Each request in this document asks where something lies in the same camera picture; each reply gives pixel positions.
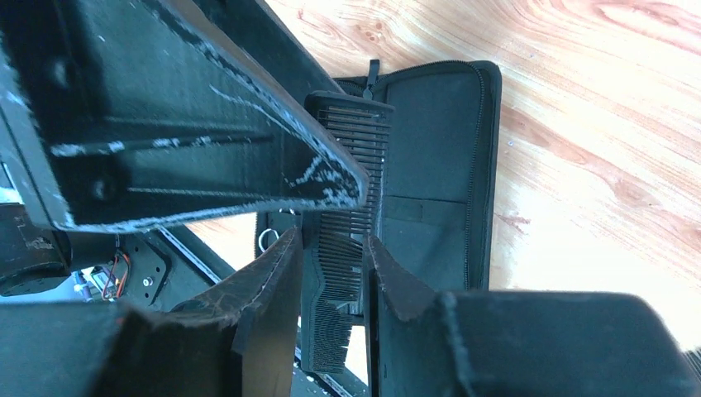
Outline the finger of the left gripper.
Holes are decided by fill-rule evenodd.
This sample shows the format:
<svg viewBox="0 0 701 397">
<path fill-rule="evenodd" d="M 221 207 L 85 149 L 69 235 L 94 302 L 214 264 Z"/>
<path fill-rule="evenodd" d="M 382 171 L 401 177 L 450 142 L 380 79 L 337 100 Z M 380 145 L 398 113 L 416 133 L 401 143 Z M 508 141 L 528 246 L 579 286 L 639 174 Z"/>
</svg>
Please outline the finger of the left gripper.
<svg viewBox="0 0 701 397">
<path fill-rule="evenodd" d="M 1 153 L 30 220 L 133 233 L 357 208 L 304 102 L 338 85 L 263 1 L 4 1 Z"/>
</svg>

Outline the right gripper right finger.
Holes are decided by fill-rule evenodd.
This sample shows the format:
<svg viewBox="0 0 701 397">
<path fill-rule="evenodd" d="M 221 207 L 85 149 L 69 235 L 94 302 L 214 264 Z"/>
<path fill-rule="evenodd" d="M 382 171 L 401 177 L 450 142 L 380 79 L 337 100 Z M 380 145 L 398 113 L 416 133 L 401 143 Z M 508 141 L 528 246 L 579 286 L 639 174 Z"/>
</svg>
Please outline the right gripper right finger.
<svg viewBox="0 0 701 397">
<path fill-rule="evenodd" d="M 697 396 L 656 312 L 630 294 L 435 291 L 364 244 L 372 396 Z"/>
</svg>

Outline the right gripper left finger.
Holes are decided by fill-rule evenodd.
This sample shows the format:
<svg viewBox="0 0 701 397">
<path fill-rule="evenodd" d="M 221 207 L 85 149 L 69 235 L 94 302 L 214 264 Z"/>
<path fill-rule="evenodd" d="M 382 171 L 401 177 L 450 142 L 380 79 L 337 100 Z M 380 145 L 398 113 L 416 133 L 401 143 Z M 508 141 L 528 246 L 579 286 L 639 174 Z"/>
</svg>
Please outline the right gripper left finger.
<svg viewBox="0 0 701 397">
<path fill-rule="evenodd" d="M 302 284 L 292 227 L 164 313 L 124 303 L 1 307 L 4 396 L 287 396 Z"/>
</svg>

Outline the black zippered tool case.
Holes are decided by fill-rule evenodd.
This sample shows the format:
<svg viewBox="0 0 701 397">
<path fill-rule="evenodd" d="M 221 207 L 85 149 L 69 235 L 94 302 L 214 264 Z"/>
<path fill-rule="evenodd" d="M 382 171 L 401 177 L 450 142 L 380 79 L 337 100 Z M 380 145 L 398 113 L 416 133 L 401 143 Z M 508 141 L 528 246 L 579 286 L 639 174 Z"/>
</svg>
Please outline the black zippered tool case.
<svg viewBox="0 0 701 397">
<path fill-rule="evenodd" d="M 295 99 L 344 92 L 395 109 L 379 236 L 393 258 L 436 290 L 487 289 L 503 79 L 487 60 L 447 60 L 332 79 L 276 71 Z"/>
</svg>

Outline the black straight comb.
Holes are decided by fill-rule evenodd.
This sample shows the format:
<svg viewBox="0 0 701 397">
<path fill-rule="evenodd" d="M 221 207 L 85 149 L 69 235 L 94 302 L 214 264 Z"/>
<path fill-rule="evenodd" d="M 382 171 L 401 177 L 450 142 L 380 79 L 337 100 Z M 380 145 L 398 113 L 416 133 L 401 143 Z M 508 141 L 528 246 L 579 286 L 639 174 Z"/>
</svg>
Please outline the black straight comb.
<svg viewBox="0 0 701 397">
<path fill-rule="evenodd" d="M 362 319 L 362 240 L 378 229 L 393 107 L 316 91 L 307 96 L 305 108 L 370 177 L 364 206 L 307 213 L 302 220 L 305 263 L 300 366 L 310 372 L 341 373 L 352 327 Z"/>
</svg>

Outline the silver scissors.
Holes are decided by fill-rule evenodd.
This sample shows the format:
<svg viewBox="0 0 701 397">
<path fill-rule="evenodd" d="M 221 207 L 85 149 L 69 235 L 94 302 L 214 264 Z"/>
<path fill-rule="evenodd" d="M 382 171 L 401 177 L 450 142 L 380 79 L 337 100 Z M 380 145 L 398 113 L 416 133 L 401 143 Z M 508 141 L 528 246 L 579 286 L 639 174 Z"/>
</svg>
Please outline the silver scissors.
<svg viewBox="0 0 701 397">
<path fill-rule="evenodd" d="M 300 219 L 301 213 L 290 208 L 257 213 L 254 235 L 255 257 L 273 245 L 287 229 L 297 226 Z"/>
</svg>

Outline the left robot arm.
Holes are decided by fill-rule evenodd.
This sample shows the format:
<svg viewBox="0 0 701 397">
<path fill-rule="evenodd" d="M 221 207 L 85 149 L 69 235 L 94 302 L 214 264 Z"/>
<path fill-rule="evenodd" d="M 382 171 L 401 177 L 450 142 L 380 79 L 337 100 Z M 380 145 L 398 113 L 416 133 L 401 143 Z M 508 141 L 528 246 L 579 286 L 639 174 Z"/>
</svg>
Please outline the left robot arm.
<svg viewBox="0 0 701 397">
<path fill-rule="evenodd" d="M 262 1 L 2 2 L 2 294 L 126 234 L 360 206 L 368 175 L 311 110 L 322 94 L 343 90 Z"/>
</svg>

